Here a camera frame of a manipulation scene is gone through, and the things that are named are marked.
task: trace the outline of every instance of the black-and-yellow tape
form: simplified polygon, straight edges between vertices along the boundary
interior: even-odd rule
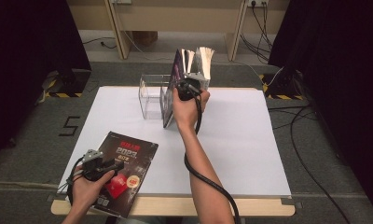
[[[277,87],[273,83],[270,84],[272,78],[274,77],[273,74],[264,74],[260,75],[259,77],[264,83],[262,89],[265,94],[265,97],[270,99],[281,100],[303,100],[303,97],[300,95],[300,91],[296,85],[292,84],[286,88],[281,88]]]

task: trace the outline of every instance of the wall outlet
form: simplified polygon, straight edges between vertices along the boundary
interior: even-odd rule
[[[247,6],[251,7],[253,1],[256,2],[256,7],[263,7],[265,4],[266,6],[268,6],[268,3],[269,3],[269,0],[248,0]]]

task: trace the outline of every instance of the human arm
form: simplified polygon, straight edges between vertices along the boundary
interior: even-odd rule
[[[95,182],[89,181],[82,175],[74,176],[73,205],[62,224],[80,223],[90,207],[97,200],[100,189],[114,176],[114,172],[113,170],[107,172]]]
[[[202,111],[204,111],[209,98],[208,91],[201,93]],[[194,125],[198,118],[196,103],[193,99],[181,101],[177,89],[173,91],[173,115],[183,139],[186,157],[190,165],[200,174],[222,186],[195,133]],[[200,223],[234,223],[228,199],[224,195],[194,175],[190,175],[190,186]]]

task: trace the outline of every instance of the book cover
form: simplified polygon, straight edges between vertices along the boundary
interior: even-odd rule
[[[104,185],[92,208],[127,218],[158,146],[156,143],[110,132],[99,151],[104,154],[103,161],[123,161],[124,168]]]
[[[169,127],[173,119],[173,89],[178,81],[185,78],[184,67],[187,67],[185,60],[185,52],[178,49],[175,52],[172,72],[170,73],[169,84],[167,90],[160,97],[162,106],[163,128]]]
[[[188,49],[178,49],[175,52],[167,90],[162,91],[160,96],[163,128],[169,127],[173,120],[173,89],[177,82],[186,77],[194,78],[200,81],[202,88],[208,90],[213,54],[213,49],[205,47],[197,48],[196,52]]]

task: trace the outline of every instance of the transparent container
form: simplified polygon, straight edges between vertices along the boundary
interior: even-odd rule
[[[167,89],[170,75],[141,75],[139,100],[144,119],[162,119],[161,92]]]

